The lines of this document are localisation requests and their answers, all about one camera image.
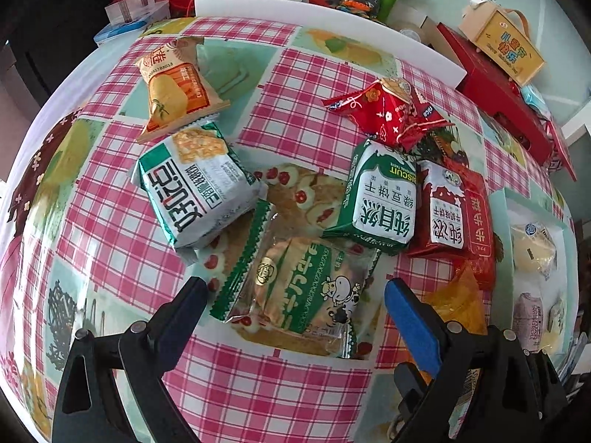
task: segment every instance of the green biscuit package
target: green biscuit package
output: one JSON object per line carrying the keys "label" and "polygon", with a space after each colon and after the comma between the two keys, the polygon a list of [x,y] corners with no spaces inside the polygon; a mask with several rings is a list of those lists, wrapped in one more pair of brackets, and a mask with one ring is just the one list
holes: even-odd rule
{"label": "green biscuit package", "polygon": [[339,219],[323,237],[397,254],[413,237],[416,184],[414,157],[365,140],[353,152]]}
{"label": "green biscuit package", "polygon": [[226,144],[215,116],[191,123],[147,150],[132,173],[168,242],[186,264],[240,215],[266,198],[267,186]]}

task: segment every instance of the white label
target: white label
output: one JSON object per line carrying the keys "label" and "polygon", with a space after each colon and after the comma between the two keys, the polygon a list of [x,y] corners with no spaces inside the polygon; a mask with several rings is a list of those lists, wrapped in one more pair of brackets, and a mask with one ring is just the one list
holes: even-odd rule
{"label": "white label", "polygon": [[414,232],[417,190],[412,183],[386,179],[378,169],[359,177],[353,226],[375,236],[406,244]]}
{"label": "white label", "polygon": [[453,248],[464,246],[462,210],[438,198],[431,198],[431,241]]}

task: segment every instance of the checkered tablecloth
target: checkered tablecloth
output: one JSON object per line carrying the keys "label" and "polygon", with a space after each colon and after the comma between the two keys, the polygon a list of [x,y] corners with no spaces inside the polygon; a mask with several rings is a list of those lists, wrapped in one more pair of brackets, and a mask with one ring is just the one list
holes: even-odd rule
{"label": "checkered tablecloth", "polygon": [[[326,111],[320,99],[359,90],[379,73],[351,61],[292,45],[298,27],[243,18],[201,18],[182,35],[239,40],[277,49],[276,57],[255,88],[236,132],[235,143],[273,152],[295,164],[345,177],[352,151],[363,135],[347,119]],[[54,241],[25,233],[13,244],[0,271],[2,316],[13,311],[22,345],[17,365],[33,361],[45,375],[37,395],[49,416],[59,381],[47,374],[44,302],[49,273],[56,260],[89,282],[89,290],[106,295],[126,312],[150,315],[175,296],[187,272],[168,246],[146,195],[129,183],[128,171],[146,149],[135,143],[144,123],[120,114],[140,79],[135,61],[178,35],[151,35],[136,41],[82,110],[81,117],[104,124],[103,130],[76,179]],[[483,134],[483,121],[469,100],[426,73],[399,62],[399,76],[419,88],[439,108],[465,123],[481,147],[489,191],[509,186],[530,195],[530,179],[549,195],[545,173],[531,158],[527,169]],[[563,210],[554,203],[554,212]],[[386,275],[404,278],[415,293],[450,281],[447,261],[388,260]],[[490,295],[483,295],[487,314]],[[373,351],[367,361],[346,362],[310,357],[276,348],[238,342],[226,337],[226,327],[209,322],[197,327],[177,366],[164,376],[173,401],[204,442],[345,443],[352,440],[364,395],[376,371],[391,370],[409,354],[391,319],[382,310]],[[0,341],[5,378],[14,380],[11,342]]]}

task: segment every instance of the metal screw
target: metal screw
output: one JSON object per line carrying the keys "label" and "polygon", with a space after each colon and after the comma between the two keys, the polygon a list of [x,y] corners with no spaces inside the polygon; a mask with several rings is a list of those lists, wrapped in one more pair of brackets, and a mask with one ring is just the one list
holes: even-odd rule
{"label": "metal screw", "polygon": [[515,331],[509,329],[503,331],[503,336],[509,341],[513,341],[517,338]]}
{"label": "metal screw", "polygon": [[145,321],[136,321],[131,324],[131,333],[142,333],[147,326]]}
{"label": "metal screw", "polygon": [[84,340],[87,336],[88,330],[85,330],[84,328],[80,328],[79,330],[76,330],[76,333],[74,333],[76,340]]}
{"label": "metal screw", "polygon": [[460,325],[457,321],[450,321],[447,323],[447,329],[452,333],[461,333],[462,325]]}

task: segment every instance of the orange plastic wrapper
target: orange plastic wrapper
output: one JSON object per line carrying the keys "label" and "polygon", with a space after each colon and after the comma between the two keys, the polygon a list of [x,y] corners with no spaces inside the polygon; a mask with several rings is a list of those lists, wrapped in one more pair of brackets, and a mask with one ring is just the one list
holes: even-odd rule
{"label": "orange plastic wrapper", "polygon": [[424,301],[444,322],[457,321],[469,333],[487,334],[484,303],[469,261],[462,265],[447,286],[426,294]]}
{"label": "orange plastic wrapper", "polygon": [[178,38],[135,62],[148,85],[150,105],[150,120],[137,137],[138,143],[172,133],[230,105],[199,74],[196,45],[202,43],[203,38]]}

